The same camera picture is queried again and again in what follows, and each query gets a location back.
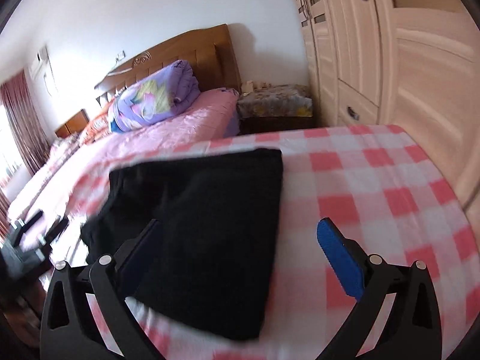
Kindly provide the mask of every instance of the black folded clothing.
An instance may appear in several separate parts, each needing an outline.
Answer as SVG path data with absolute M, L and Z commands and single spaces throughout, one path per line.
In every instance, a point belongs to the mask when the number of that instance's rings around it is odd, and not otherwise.
M 279 150 L 141 163 L 110 173 L 110 195 L 83 226 L 88 263 L 159 219 L 163 242 L 135 298 L 232 340 L 257 338 L 275 256 Z

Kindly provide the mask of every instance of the blue gripper pad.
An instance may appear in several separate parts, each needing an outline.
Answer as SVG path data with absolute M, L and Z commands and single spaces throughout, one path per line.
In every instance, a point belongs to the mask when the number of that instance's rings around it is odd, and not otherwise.
M 357 302 L 365 290 L 363 270 L 344 245 L 345 239 L 337 228 L 333 228 L 328 219 L 322 219 L 317 226 L 317 240 L 327 256 L 328 262 L 337 275 L 345 293 Z

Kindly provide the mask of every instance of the folded purple blanket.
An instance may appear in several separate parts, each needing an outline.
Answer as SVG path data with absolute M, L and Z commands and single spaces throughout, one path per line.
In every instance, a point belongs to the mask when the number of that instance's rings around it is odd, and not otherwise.
M 128 132 L 184 112 L 200 95 L 185 60 L 175 61 L 124 91 L 109 109 L 112 132 Z

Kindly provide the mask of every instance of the checkered tablecloth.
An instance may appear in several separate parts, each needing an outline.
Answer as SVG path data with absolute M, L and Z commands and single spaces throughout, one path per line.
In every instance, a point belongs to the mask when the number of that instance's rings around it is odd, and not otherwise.
M 470 225 L 450 186 L 399 127 L 358 126 L 268 133 L 201 142 L 95 164 L 68 203 L 91 215 L 105 201 L 112 168 L 145 160 L 279 148 L 285 167 L 280 226 L 265 325 L 258 341 L 237 344 L 180 325 L 132 299 L 131 310 L 168 360 L 313 360 L 355 300 L 347 297 L 316 241 L 332 218 L 347 238 L 388 263 L 426 262 L 440 306 L 445 358 L 480 310 L 480 260 Z M 392 297 L 362 351 L 374 347 Z M 92 305 L 105 340 L 107 327 Z

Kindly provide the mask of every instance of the floral nightstand cover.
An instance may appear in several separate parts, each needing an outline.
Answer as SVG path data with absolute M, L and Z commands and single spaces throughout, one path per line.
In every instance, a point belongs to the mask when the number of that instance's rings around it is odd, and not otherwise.
M 310 90 L 303 85 L 277 85 L 257 89 L 242 96 L 237 103 L 242 119 L 249 117 L 312 117 Z

